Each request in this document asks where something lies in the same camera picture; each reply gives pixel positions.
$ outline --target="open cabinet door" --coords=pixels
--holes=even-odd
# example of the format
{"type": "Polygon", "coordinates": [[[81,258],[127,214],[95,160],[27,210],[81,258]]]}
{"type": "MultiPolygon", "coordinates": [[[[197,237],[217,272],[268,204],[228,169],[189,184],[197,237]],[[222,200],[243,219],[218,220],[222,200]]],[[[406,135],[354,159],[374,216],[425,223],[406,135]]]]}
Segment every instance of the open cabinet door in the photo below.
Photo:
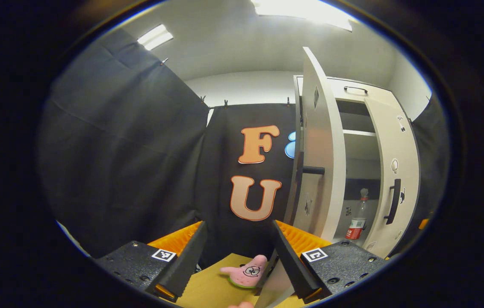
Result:
{"type": "Polygon", "coordinates": [[[410,123],[399,105],[365,99],[381,156],[381,197],[363,248],[386,258],[411,221],[419,189],[419,158],[410,123]]]}
{"type": "Polygon", "coordinates": [[[302,117],[303,165],[324,174],[303,172],[293,226],[332,240],[343,207],[346,155],[339,109],[324,70],[304,49],[302,117]]]}

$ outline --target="black curtain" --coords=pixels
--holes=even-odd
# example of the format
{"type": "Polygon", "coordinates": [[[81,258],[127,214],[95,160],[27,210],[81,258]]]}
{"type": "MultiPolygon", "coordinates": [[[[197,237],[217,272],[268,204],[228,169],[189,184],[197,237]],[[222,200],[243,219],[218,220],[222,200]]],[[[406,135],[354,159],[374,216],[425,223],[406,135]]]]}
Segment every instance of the black curtain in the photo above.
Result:
{"type": "Polygon", "coordinates": [[[420,188],[413,217],[404,236],[390,255],[403,252],[421,232],[423,219],[431,218],[440,204],[449,173],[449,134],[447,116],[435,94],[413,121],[420,162],[420,188]]]}
{"type": "Polygon", "coordinates": [[[293,159],[285,154],[290,142],[288,135],[295,131],[295,104],[234,105],[227,109],[215,107],[207,127],[195,183],[197,217],[207,222],[208,240],[199,264],[204,269],[230,253],[253,258],[257,254],[270,257],[273,251],[271,220],[283,221],[293,159]],[[276,125],[280,134],[272,137],[272,148],[261,154],[265,160],[258,164],[240,164],[244,149],[241,130],[248,127],[276,125]],[[230,209],[233,184],[231,177],[250,177],[248,209],[261,207],[263,188],[260,181],[277,180],[282,187],[276,192],[271,215],[259,222],[236,216],[230,209]]]}
{"type": "Polygon", "coordinates": [[[196,222],[208,111],[123,30],[90,45],[55,81],[38,169],[53,213],[92,257],[196,222]]]}

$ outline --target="white cabinet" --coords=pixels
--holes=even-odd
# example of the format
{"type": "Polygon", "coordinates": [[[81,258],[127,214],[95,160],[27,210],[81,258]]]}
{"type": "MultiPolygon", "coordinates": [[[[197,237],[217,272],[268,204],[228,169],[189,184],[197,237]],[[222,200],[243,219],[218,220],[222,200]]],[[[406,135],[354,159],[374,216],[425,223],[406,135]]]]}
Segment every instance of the white cabinet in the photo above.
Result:
{"type": "Polygon", "coordinates": [[[419,189],[416,142],[391,91],[327,77],[304,47],[303,76],[296,76],[301,108],[301,152],[297,166],[324,168],[302,173],[293,195],[293,225],[333,242],[350,224],[355,191],[370,189],[366,228],[356,242],[385,258],[412,218],[419,189]]]}

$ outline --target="patrick star plush toy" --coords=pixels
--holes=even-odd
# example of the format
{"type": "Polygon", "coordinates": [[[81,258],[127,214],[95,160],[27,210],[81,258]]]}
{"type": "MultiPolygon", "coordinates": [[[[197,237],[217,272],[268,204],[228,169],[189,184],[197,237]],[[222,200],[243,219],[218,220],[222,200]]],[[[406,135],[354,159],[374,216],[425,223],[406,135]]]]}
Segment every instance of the patrick star plush toy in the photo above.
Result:
{"type": "Polygon", "coordinates": [[[222,273],[229,274],[229,281],[242,288],[255,288],[265,271],[267,257],[260,254],[242,267],[221,267],[222,273]]]}

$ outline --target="cardboard surface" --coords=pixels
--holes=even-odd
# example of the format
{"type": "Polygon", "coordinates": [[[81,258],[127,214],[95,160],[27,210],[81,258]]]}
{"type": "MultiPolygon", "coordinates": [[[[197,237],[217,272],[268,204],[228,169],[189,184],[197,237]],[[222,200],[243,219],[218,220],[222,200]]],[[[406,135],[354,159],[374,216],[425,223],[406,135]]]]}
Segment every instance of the cardboard surface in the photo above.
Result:
{"type": "MultiPolygon", "coordinates": [[[[191,276],[183,296],[175,303],[184,308],[227,308],[229,305],[238,305],[241,302],[255,304],[258,296],[256,289],[239,288],[228,281],[229,275],[221,273],[221,267],[239,267],[246,264],[251,258],[237,254],[230,254],[218,263],[195,273],[191,276]]],[[[290,296],[277,307],[298,308],[304,306],[297,296],[290,296]]]]}

